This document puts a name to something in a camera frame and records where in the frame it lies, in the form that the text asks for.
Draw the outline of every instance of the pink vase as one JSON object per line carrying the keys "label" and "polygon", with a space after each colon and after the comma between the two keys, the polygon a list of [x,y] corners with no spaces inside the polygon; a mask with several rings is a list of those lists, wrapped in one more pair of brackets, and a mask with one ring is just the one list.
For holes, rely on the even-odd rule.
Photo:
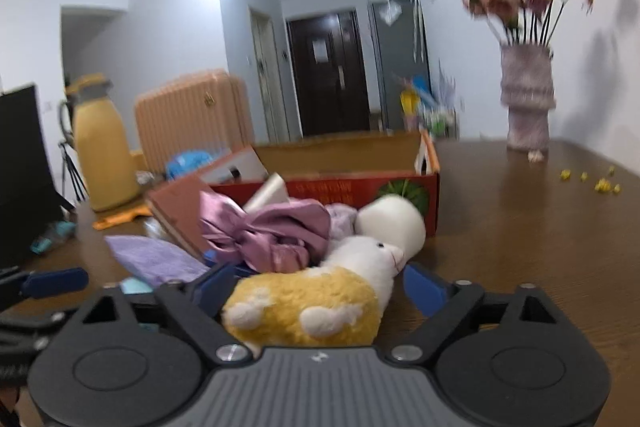
{"label": "pink vase", "polygon": [[502,47],[501,100],[509,108],[508,147],[547,150],[548,114],[556,108],[547,47],[535,44]]}

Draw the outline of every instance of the suitcase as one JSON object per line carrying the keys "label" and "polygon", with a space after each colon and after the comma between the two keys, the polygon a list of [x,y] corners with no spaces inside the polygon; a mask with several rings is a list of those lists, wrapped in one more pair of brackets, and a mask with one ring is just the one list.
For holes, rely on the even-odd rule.
{"label": "suitcase", "polygon": [[146,164],[157,174],[179,153],[233,150],[254,141],[246,86],[223,70],[187,74],[144,94],[135,115]]}

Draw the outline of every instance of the brown tabletop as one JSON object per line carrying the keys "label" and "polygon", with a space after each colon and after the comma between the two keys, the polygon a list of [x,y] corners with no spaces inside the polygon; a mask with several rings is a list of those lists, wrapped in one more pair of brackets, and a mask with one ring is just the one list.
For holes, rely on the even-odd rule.
{"label": "brown tabletop", "polygon": [[[622,185],[622,193],[598,194],[594,185],[607,176],[611,163],[561,142],[552,145],[548,163],[534,165],[526,155],[507,152],[503,142],[440,142],[436,147],[442,164],[440,223],[417,261],[447,280],[471,279],[488,291],[511,292],[522,282],[542,286],[587,334],[612,372],[612,392],[598,427],[635,427],[640,389],[640,178],[617,168],[612,180]],[[559,178],[563,169],[572,170],[567,182]],[[583,171],[590,176],[585,183],[579,179]],[[128,275],[102,237],[145,234],[149,226],[137,221],[100,233],[91,228],[92,220],[91,211],[83,208],[78,239],[30,266],[83,266],[91,275],[90,288],[25,302],[12,312],[66,307]],[[423,320],[398,283],[377,343],[391,346]],[[25,416],[31,419],[28,411]]]}

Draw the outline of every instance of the yellow thermos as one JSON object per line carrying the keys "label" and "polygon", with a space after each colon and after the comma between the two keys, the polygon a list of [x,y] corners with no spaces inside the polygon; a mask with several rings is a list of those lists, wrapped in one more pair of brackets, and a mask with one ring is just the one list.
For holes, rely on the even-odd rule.
{"label": "yellow thermos", "polygon": [[[73,134],[65,139],[78,152],[80,169],[96,212],[116,208],[140,192],[120,115],[103,74],[83,76],[66,89],[74,99]],[[62,102],[60,109],[68,102]]]}

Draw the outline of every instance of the pink satin bow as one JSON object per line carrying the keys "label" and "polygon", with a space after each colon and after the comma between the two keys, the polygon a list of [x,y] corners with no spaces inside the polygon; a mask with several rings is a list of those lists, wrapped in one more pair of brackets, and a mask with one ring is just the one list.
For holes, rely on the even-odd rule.
{"label": "pink satin bow", "polygon": [[322,261],[331,218],[316,200],[270,204],[247,214],[217,193],[200,195],[202,235],[217,263],[245,261],[260,273],[293,273]]}

